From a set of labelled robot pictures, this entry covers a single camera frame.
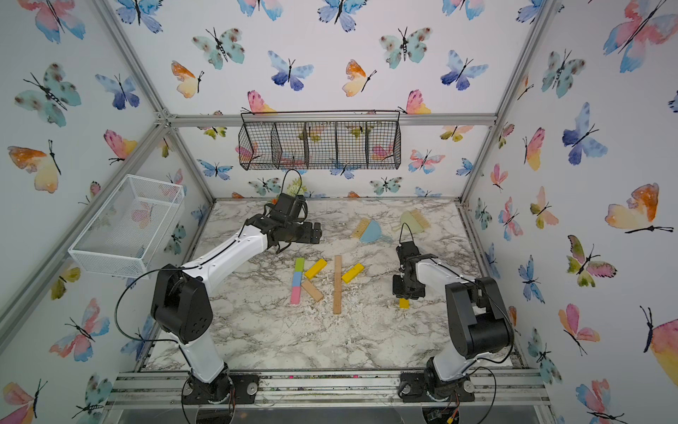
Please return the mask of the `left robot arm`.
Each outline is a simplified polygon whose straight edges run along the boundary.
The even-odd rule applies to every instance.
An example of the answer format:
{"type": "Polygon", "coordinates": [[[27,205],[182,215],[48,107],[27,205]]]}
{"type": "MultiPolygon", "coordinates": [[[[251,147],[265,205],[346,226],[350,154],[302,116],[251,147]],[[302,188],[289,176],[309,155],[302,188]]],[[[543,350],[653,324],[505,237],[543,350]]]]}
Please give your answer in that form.
{"type": "Polygon", "coordinates": [[[182,400],[189,405],[218,405],[236,400],[227,363],[217,351],[210,327],[214,319],[211,296],[241,265],[274,247],[294,243],[318,244],[322,229],[307,220],[302,194],[280,194],[275,204],[245,220],[222,244],[181,266],[166,265],[157,272],[150,314],[178,343],[190,367],[182,400]]]}

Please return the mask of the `natural wood block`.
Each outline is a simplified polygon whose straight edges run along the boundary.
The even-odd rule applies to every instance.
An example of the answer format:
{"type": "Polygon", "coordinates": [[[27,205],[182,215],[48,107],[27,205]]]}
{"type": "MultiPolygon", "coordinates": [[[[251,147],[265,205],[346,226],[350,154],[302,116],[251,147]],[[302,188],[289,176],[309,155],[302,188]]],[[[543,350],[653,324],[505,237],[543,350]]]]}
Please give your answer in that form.
{"type": "Polygon", "coordinates": [[[322,292],[307,278],[304,278],[301,287],[313,299],[314,302],[320,302],[324,299],[322,292]]]}
{"type": "Polygon", "coordinates": [[[333,314],[339,316],[342,313],[342,292],[335,291],[333,293],[333,314]]]}
{"type": "Polygon", "coordinates": [[[340,294],[342,292],[342,289],[343,289],[342,284],[343,284],[342,274],[341,274],[340,271],[336,271],[335,274],[334,274],[334,290],[335,290],[335,293],[340,294]]]}
{"type": "Polygon", "coordinates": [[[335,263],[335,274],[341,275],[343,270],[343,258],[340,255],[336,255],[334,258],[335,263]]]}

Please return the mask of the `natural wood block bottom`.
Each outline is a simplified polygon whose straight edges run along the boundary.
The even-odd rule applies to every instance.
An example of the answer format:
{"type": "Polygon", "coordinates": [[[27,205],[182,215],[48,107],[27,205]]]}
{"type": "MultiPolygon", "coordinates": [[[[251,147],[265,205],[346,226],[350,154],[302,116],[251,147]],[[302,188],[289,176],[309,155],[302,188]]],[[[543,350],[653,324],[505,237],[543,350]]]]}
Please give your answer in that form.
{"type": "Polygon", "coordinates": [[[333,314],[339,316],[342,313],[342,292],[335,291],[333,293],[333,314]]]}

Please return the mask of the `pink block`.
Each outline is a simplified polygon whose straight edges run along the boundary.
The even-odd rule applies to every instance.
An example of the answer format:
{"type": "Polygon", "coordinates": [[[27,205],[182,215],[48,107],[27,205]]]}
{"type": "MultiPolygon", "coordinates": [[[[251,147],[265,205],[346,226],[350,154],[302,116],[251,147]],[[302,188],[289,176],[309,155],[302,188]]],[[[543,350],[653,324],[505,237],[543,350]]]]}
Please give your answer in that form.
{"type": "Polygon", "coordinates": [[[291,305],[299,305],[301,300],[302,287],[293,286],[291,289],[291,305]]]}

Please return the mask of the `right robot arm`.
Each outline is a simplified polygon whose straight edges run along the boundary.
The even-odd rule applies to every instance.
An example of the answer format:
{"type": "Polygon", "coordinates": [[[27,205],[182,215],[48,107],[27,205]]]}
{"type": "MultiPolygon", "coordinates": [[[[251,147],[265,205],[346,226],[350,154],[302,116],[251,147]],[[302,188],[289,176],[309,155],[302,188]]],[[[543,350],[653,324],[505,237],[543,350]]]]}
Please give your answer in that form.
{"type": "Polygon", "coordinates": [[[414,242],[397,246],[399,272],[393,294],[399,300],[424,298],[429,290],[446,300],[450,342],[430,358],[420,389],[400,393],[402,399],[422,394],[434,401],[454,399],[464,388],[471,367],[491,361],[491,353],[514,346],[515,332],[497,282],[492,277],[465,277],[433,254],[422,254],[414,242]]]}

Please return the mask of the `green block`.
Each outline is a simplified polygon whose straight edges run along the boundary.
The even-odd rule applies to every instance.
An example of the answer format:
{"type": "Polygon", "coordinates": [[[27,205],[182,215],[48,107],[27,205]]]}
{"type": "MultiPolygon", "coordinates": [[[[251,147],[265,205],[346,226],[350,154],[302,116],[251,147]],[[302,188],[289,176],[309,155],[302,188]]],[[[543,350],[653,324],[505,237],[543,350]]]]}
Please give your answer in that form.
{"type": "Polygon", "coordinates": [[[297,258],[295,260],[295,272],[303,273],[305,270],[305,259],[304,258],[297,258]]]}

